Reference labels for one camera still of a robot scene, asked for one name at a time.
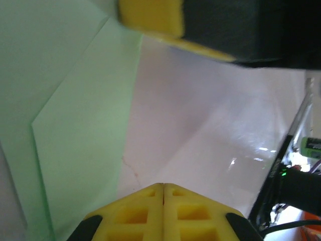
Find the light green surface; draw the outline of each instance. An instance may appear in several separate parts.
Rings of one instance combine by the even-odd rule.
[[[32,124],[57,240],[116,198],[140,43],[110,18]]]
[[[28,240],[52,239],[31,122],[106,19],[87,0],[0,1],[0,139]]]

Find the black cable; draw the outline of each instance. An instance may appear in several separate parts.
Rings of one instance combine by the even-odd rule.
[[[272,232],[281,231],[289,228],[300,227],[300,226],[306,226],[306,225],[321,225],[321,220],[308,219],[308,220],[301,220],[301,221],[295,221],[295,222],[288,222],[285,224],[268,227],[265,230],[261,231],[261,235],[264,237],[267,234]]]

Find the green paper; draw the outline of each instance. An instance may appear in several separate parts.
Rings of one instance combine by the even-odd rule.
[[[110,18],[32,124],[57,240],[116,198],[140,44]]]
[[[0,139],[27,240],[54,240],[31,123],[106,19],[87,0],[1,1]]]

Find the yellow foam block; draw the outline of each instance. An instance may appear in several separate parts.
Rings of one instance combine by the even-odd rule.
[[[180,38],[184,35],[183,0],[118,0],[119,18],[132,29]]]
[[[86,216],[102,216],[92,241],[239,241],[225,215],[242,214],[175,184],[157,183]]]

